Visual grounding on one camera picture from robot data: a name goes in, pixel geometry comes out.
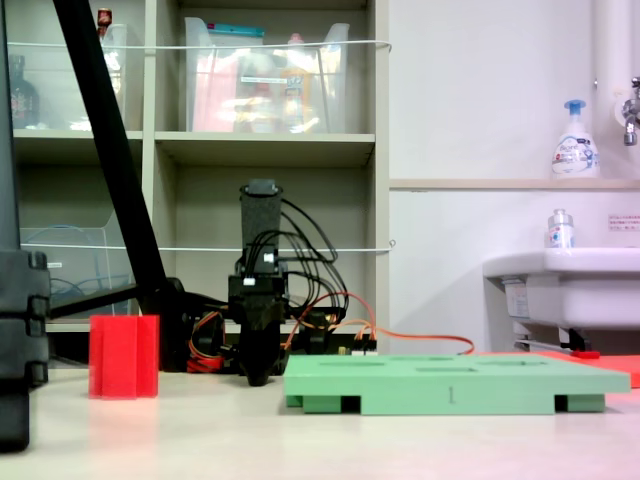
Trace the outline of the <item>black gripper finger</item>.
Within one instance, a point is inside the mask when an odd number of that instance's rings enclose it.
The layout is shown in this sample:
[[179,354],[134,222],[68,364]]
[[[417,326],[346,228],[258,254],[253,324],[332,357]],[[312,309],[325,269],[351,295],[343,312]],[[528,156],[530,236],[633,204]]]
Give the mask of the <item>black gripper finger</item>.
[[241,326],[239,339],[240,366],[250,386],[260,385],[260,332],[248,324]]
[[259,385],[264,386],[280,357],[280,324],[270,322],[260,334]]

